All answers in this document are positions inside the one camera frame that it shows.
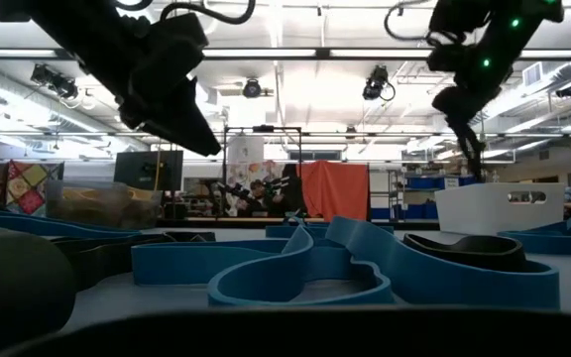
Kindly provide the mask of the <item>white air vent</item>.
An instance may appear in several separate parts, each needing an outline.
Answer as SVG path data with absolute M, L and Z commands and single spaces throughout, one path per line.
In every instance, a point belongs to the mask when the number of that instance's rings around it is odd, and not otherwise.
M 524 86 L 532 86 L 543 80 L 543 63 L 541 61 L 529 65 L 521 71 Z

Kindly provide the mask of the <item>dark round blurred object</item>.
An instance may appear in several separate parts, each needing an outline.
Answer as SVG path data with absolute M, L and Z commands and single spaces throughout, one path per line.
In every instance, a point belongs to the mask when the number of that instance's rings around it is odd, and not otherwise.
M 0 229 L 0 350 L 64 327 L 76 293 L 71 264 L 55 244 Z

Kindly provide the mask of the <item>orange cloth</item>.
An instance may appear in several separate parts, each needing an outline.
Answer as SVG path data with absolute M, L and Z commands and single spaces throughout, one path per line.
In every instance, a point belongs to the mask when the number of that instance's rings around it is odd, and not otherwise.
M 366 165 L 316 161 L 297 168 L 307 213 L 326 222 L 334 216 L 366 220 L 369 171 Z

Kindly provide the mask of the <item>black monitor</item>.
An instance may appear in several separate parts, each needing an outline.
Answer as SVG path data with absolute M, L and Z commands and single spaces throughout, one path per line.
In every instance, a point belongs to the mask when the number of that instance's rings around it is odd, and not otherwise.
M 146 190 L 181 190 L 183 151 L 125 152 L 116 156 L 114 180 Z

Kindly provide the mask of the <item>small black rubber band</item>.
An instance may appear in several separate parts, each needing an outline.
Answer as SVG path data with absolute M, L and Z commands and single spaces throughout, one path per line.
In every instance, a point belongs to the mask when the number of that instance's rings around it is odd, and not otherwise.
M 444 244 L 406 233 L 402 242 L 424 254 L 481 269 L 524 272 L 527 266 L 522 244 L 510 238 L 470 235 L 453 244 Z

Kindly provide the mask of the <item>white plastic basket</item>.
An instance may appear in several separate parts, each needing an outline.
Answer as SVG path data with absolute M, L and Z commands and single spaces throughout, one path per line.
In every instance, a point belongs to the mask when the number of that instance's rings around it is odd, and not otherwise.
M 557 223 L 563 219 L 563 183 L 474 183 L 438 190 L 440 230 L 495 235 Z

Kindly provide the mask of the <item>blue storage bin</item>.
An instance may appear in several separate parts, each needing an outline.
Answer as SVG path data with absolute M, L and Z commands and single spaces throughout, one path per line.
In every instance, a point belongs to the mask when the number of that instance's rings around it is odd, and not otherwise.
M 475 178 L 470 176 L 408 177 L 405 180 L 405 186 L 407 189 L 413 190 L 440 190 L 474 184 L 475 182 Z
M 437 220 L 438 213 L 436 205 L 431 203 L 409 204 L 406 209 L 403 209 L 402 205 L 396 204 L 391 208 L 373 208 L 371 217 L 385 220 Z

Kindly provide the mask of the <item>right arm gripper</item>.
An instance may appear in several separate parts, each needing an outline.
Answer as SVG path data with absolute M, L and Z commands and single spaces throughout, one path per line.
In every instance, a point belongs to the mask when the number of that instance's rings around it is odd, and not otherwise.
M 483 181 L 480 142 L 468 122 L 502 91 L 512 74 L 512 59 L 479 45 L 442 45 L 428 57 L 431 71 L 453 73 L 454 84 L 442 89 L 432 106 L 446 115 L 475 181 Z

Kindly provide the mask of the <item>white cylinder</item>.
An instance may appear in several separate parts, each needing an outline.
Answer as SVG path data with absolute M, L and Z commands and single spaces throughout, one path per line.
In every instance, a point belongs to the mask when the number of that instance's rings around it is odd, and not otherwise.
M 230 164 L 252 164 L 264 160 L 265 142 L 262 136 L 237 135 L 228 141 L 227 161 Z

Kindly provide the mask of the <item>floral cloth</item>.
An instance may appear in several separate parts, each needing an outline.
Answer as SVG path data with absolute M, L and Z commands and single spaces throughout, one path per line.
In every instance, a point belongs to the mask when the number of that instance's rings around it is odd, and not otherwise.
M 287 181 L 284 175 L 284 166 L 274 161 L 252 164 L 231 164 L 227 167 L 226 184 L 234 185 L 235 183 L 240 183 L 252 194 L 250 185 L 251 182 L 256 179 L 263 181 L 267 190 L 280 194 L 282 194 L 283 186 L 286 185 Z M 255 198 L 251 202 L 251 207 L 248 211 L 249 215 L 244 218 L 270 217 L 266 211 L 260 210 L 260 203 Z

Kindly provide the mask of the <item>person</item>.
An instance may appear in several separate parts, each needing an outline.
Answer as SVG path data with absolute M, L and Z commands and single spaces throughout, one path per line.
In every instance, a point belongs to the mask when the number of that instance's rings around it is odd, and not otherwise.
M 280 193 L 267 190 L 265 183 L 259 179 L 250 185 L 253 197 L 260 203 L 260 210 L 271 217 L 284 217 L 289 209 L 286 197 Z

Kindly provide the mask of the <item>black metal frame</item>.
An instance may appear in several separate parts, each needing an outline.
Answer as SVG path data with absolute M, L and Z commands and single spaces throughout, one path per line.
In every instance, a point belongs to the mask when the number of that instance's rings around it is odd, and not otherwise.
M 223 160 L 221 180 L 225 183 L 227 167 L 228 141 L 237 135 L 262 136 L 265 142 L 265 155 L 263 162 L 274 161 L 284 166 L 284 175 L 287 178 L 282 194 L 288 203 L 289 209 L 285 216 L 293 210 L 298 210 L 300 203 L 300 178 L 297 168 L 302 165 L 302 130 L 299 127 L 274 126 L 260 124 L 251 127 L 229 127 L 223 131 Z

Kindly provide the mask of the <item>colourful patchwork quilt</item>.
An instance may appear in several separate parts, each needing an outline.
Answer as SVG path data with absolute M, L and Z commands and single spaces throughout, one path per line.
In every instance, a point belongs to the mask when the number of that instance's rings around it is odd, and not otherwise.
M 64 163 L 0 163 L 0 208 L 45 216 L 48 182 L 62 179 L 63 172 Z

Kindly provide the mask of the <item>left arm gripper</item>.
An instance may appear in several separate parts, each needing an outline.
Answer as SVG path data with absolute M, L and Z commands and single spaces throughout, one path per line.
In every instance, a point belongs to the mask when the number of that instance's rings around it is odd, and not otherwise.
M 66 48 L 114 96 L 121 120 L 201 156 L 221 145 L 195 101 L 206 39 L 196 17 L 152 24 L 116 12 L 74 12 Z

